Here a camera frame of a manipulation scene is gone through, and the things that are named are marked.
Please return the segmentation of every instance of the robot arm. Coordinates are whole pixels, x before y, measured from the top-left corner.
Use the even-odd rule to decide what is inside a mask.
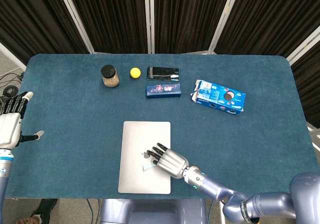
[[[204,192],[215,201],[226,200],[225,217],[234,223],[258,223],[259,217],[284,217],[296,219],[297,224],[320,223],[320,175],[302,173],[295,176],[290,192],[258,193],[252,197],[229,189],[209,178],[198,167],[189,167],[186,158],[157,144],[156,151],[147,151],[153,163],[168,172],[173,178],[184,178],[194,189]]]
[[[3,223],[2,207],[5,198],[8,178],[14,156],[11,153],[21,142],[39,139],[43,131],[36,134],[21,135],[21,125],[27,103],[32,98],[32,92],[25,92],[6,100],[0,108],[0,224]]]

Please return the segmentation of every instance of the glass jar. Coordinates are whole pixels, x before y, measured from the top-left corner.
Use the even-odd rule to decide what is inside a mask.
[[[106,87],[116,87],[120,81],[116,68],[112,65],[105,65],[101,69],[102,80]]]

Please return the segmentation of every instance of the blue box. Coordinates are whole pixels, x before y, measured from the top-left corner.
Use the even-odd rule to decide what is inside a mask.
[[[239,115],[244,111],[246,94],[215,83],[197,80],[192,100],[210,108]]]
[[[147,86],[145,93],[147,98],[180,97],[180,84],[177,83]]]

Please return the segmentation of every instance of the phone screen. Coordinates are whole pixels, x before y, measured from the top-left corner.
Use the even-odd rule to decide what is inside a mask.
[[[147,79],[179,81],[178,68],[148,67]]]

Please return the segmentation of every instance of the jar lid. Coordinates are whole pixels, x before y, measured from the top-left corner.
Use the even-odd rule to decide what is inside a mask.
[[[115,70],[112,65],[105,65],[101,69],[101,74],[104,78],[112,78],[116,74]]]

